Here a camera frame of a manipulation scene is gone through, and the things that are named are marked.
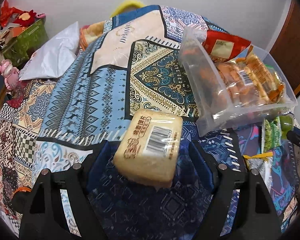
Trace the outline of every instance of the white plastic bag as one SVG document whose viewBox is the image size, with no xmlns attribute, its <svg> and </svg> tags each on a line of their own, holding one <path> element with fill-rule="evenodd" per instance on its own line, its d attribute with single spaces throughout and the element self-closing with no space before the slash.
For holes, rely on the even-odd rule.
<svg viewBox="0 0 300 240">
<path fill-rule="evenodd" d="M 75 22 L 38 49 L 20 71 L 19 80 L 58 78 L 77 58 L 80 39 L 79 23 Z"/>
</svg>

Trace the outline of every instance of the patterned quilt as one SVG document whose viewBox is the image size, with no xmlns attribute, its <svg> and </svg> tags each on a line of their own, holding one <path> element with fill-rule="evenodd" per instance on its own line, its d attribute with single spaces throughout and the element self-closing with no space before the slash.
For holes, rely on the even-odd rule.
<svg viewBox="0 0 300 240">
<path fill-rule="evenodd" d="M 169 189 L 127 181 L 112 165 L 113 153 L 89 193 L 93 210 L 110 239 L 191 239 L 210 204 L 189 158 L 197 140 L 219 163 L 246 172 L 242 154 L 260 153 L 258 124 L 212 131 L 199 138 L 197 106 L 186 72 L 178 63 L 183 29 L 226 32 L 191 12 L 152 5 L 104 22 L 104 33 L 88 45 L 57 81 L 31 80 L 18 109 L 0 113 L 0 214 L 18 234 L 21 215 L 11 208 L 13 192 L 31 187 L 43 168 L 68 169 L 92 152 L 91 145 L 120 141 L 141 108 L 183 118 L 176 175 Z M 284 231 L 300 188 L 300 151 L 284 141 L 274 150 L 271 197 Z M 61 191 L 69 229 L 80 235 L 67 192 Z M 222 235 L 231 231 L 239 192 Z"/>
</svg>

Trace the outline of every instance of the metal screw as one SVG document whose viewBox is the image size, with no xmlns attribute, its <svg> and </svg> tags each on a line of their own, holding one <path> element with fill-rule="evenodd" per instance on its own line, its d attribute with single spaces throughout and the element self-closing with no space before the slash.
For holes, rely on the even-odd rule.
<svg viewBox="0 0 300 240">
<path fill-rule="evenodd" d="M 224 163 L 220 163 L 219 165 L 218 165 L 218 167 L 219 167 L 219 169 L 221 169 L 221 170 L 226 170 L 227 169 L 227 165 L 225 165 Z"/>
<path fill-rule="evenodd" d="M 80 163 L 75 163 L 73 164 L 72 168 L 74 168 L 74 170 L 78 170 L 81 168 L 81 164 Z"/>
<path fill-rule="evenodd" d="M 49 169 L 43 169 L 42 171 L 41 171 L 41 174 L 42 175 L 47 175 L 49 173 Z"/>
<path fill-rule="evenodd" d="M 252 170 L 251 170 L 251 173 L 252 173 L 253 175 L 258 175 L 258 174 L 259 174 L 259 171 L 258 171 L 257 169 L 252 169 Z"/>
</svg>

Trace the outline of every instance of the green gift box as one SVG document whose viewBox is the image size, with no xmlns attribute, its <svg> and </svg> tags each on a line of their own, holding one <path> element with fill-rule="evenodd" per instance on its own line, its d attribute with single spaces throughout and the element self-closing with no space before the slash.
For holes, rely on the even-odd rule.
<svg viewBox="0 0 300 240">
<path fill-rule="evenodd" d="M 13 66 L 22 68 L 31 55 L 48 41 L 42 19 L 36 21 L 20 35 L 12 38 L 3 48 L 5 59 L 10 59 Z"/>
</svg>

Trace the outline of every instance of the red decoration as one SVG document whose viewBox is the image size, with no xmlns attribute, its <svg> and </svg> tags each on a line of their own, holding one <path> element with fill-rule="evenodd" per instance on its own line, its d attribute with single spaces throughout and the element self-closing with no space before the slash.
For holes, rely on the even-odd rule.
<svg viewBox="0 0 300 240">
<path fill-rule="evenodd" d="M 15 7 L 9 8 L 8 1 L 4 0 L 3 6 L 0 9 L 0 24 L 2 27 L 7 26 L 10 17 L 14 13 L 22 13 L 22 11 Z"/>
<path fill-rule="evenodd" d="M 37 13 L 33 12 L 33 10 L 31 10 L 30 12 L 21 12 L 13 23 L 18 23 L 21 26 L 28 27 L 34 23 L 36 14 Z"/>
</svg>

